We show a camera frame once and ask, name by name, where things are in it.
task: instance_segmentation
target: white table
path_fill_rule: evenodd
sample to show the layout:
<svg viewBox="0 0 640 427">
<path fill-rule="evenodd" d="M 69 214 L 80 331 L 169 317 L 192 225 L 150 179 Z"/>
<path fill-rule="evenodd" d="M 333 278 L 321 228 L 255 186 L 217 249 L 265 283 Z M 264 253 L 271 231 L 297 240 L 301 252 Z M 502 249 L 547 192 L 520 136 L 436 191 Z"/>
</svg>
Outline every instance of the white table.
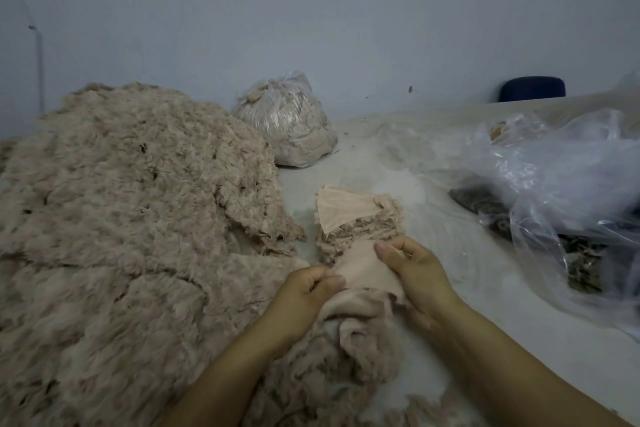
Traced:
<svg viewBox="0 0 640 427">
<path fill-rule="evenodd" d="M 388 192 L 408 211 L 407 234 L 440 257 L 468 303 L 562 378 L 629 422 L 640 424 L 640 344 L 618 330 L 556 310 L 531 291 L 512 246 L 496 240 L 477 218 L 453 203 L 442 183 L 444 174 L 436 171 L 455 160 L 452 149 L 474 127 L 474 119 L 448 130 L 450 115 L 432 113 L 427 118 L 420 121 L 415 114 L 392 114 L 334 122 L 340 135 L 337 153 L 306 169 L 281 169 L 285 206 L 308 233 L 308 242 L 299 245 L 301 258 L 317 260 L 318 188 L 333 184 Z M 393 128 L 407 123 L 417 129 L 415 140 Z M 411 158 L 413 172 L 394 155 L 398 135 L 404 135 L 402 157 Z M 370 412 L 373 417 L 384 408 L 404 407 L 407 393 L 437 398 L 451 378 L 419 338 L 405 328 L 401 334 L 406 343 L 402 373 L 380 390 Z"/>
</svg>

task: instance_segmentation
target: blue chair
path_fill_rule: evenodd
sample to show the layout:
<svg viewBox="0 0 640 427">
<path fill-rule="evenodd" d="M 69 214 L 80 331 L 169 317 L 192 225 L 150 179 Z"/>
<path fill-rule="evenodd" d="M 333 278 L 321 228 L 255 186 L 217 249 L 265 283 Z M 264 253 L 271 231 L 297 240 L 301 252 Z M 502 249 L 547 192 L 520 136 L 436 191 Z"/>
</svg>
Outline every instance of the blue chair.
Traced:
<svg viewBox="0 0 640 427">
<path fill-rule="evenodd" d="M 556 98 L 566 96 L 564 82 L 554 76 L 523 76 L 509 80 L 500 89 L 498 101 Z"/>
</svg>

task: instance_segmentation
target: fabric pile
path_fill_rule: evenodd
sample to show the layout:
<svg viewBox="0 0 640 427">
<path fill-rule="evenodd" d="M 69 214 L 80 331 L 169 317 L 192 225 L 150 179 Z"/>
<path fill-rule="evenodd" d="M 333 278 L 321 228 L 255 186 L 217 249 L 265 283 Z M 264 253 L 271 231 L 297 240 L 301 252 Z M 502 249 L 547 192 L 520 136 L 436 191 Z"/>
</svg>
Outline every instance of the fabric pile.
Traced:
<svg viewBox="0 0 640 427">
<path fill-rule="evenodd" d="M 316 245 L 333 264 L 358 239 L 390 240 L 404 234 L 404 208 L 389 194 L 359 194 L 327 185 L 317 193 Z"/>
</svg>

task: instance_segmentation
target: forearm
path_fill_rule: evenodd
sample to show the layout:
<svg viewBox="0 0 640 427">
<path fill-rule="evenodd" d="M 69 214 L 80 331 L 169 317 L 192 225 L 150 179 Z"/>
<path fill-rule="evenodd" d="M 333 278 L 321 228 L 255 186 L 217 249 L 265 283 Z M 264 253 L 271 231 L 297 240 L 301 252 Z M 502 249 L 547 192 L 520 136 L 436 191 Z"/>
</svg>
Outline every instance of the forearm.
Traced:
<svg viewBox="0 0 640 427">
<path fill-rule="evenodd" d="M 278 345 L 268 344 L 268 334 L 258 323 L 246 330 L 211 363 L 165 415 L 163 427 L 236 427 L 242 420 L 253 389 Z"/>
<path fill-rule="evenodd" d="M 441 349 L 505 424 L 628 426 L 562 380 L 480 313 L 462 302 L 436 315 Z"/>
</svg>

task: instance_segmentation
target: plastic bag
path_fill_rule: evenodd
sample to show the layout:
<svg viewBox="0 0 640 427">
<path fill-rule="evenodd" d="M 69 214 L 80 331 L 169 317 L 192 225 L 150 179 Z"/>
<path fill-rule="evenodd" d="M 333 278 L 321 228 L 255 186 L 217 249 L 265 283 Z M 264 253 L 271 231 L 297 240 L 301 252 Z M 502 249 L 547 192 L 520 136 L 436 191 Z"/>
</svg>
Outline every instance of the plastic bag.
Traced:
<svg viewBox="0 0 640 427">
<path fill-rule="evenodd" d="M 232 114 L 269 142 L 277 165 L 307 167 L 332 153 L 338 135 L 299 71 L 260 81 L 236 99 Z"/>
<path fill-rule="evenodd" d="M 622 119 L 604 109 L 559 128 L 535 114 L 486 122 L 466 155 L 484 184 L 452 197 L 513 241 L 540 296 L 640 339 L 640 140 Z"/>
</svg>

